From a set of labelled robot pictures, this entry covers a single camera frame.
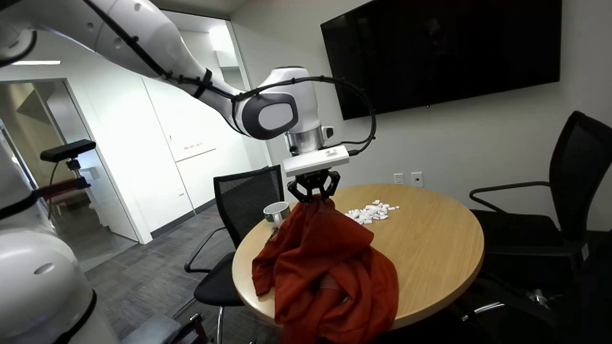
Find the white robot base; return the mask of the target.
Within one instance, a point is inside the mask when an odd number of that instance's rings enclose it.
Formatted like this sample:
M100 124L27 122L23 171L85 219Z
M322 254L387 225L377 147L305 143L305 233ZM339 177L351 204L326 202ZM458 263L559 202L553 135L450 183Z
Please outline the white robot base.
M0 133L0 344L119 344L45 200L89 181L39 187L8 131Z

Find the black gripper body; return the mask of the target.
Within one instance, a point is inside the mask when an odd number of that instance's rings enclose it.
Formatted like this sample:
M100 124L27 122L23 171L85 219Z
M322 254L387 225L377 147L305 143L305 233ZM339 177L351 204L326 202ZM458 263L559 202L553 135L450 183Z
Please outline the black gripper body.
M320 198L333 196L339 187L339 181L341 181L341 173L337 169L326 168L326 169L297 175L287 185L287 189L301 202L310 202L316 196L320 196Z

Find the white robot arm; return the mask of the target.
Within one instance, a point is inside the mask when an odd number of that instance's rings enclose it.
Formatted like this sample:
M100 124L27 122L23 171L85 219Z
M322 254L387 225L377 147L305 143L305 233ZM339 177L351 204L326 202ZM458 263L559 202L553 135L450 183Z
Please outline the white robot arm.
M213 106L238 133L286 135L291 158L287 189L301 200L329 198L349 160L347 147L328 147L312 76L305 66L278 66L255 89L238 89L203 66L176 24L152 0L0 0L0 61L27 57L46 30L133 72L173 83Z

